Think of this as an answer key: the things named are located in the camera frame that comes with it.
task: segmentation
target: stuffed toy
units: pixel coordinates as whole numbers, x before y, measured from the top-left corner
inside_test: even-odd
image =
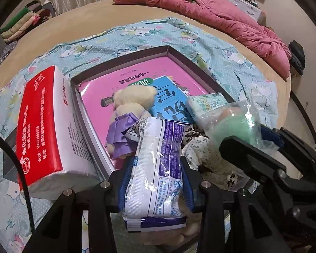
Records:
[[[119,132],[115,132],[115,130],[119,126],[132,125],[140,118],[151,117],[148,110],[153,106],[156,95],[157,90],[153,86],[143,85],[131,85],[114,94],[115,111],[110,118],[110,127],[106,139],[107,151],[109,154],[113,154],[113,158],[125,159],[136,151],[137,143],[129,142],[121,134],[118,134],[119,138],[117,138]]]

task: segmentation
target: white tissue packet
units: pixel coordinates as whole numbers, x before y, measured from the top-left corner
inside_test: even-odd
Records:
[[[67,188],[79,192],[100,182],[78,125],[69,81],[56,66],[25,86],[16,154],[31,197],[56,200]]]
[[[139,143],[123,209],[128,231],[185,227],[186,217],[178,206],[183,189],[180,154],[185,126],[144,118],[134,129],[138,131]]]

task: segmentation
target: pink blanket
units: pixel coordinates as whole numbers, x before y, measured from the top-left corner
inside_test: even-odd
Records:
[[[289,77],[291,53],[275,32],[227,0],[114,0],[121,5],[148,5],[176,11],[227,33],[263,58],[282,78]]]

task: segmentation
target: purple ribbon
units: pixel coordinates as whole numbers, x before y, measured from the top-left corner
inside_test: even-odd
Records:
[[[113,144],[115,147],[113,158],[117,158],[124,154],[135,152],[137,149],[137,142],[125,137],[122,133],[128,130],[139,119],[132,112],[125,113],[122,116],[116,117],[115,122],[109,126],[106,142]]]

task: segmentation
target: screw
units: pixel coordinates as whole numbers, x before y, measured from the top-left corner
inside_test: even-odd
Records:
[[[66,189],[65,191],[63,191],[63,194],[64,196],[69,196],[73,193],[73,191],[69,188],[69,189]]]
[[[287,174],[282,169],[279,169],[277,173],[279,174],[281,178],[285,178],[287,176]]]
[[[238,190],[238,193],[241,196],[246,196],[247,195],[247,190],[245,188],[241,188],[241,189]]]
[[[201,182],[201,186],[202,187],[205,187],[205,188],[208,188],[211,186],[211,183],[209,181],[202,181]]]
[[[110,186],[110,182],[108,182],[108,181],[101,182],[101,187],[107,188],[109,186]]]
[[[293,217],[297,219],[300,216],[300,214],[301,214],[301,210],[298,207],[294,206],[292,208],[292,215],[293,215]]]

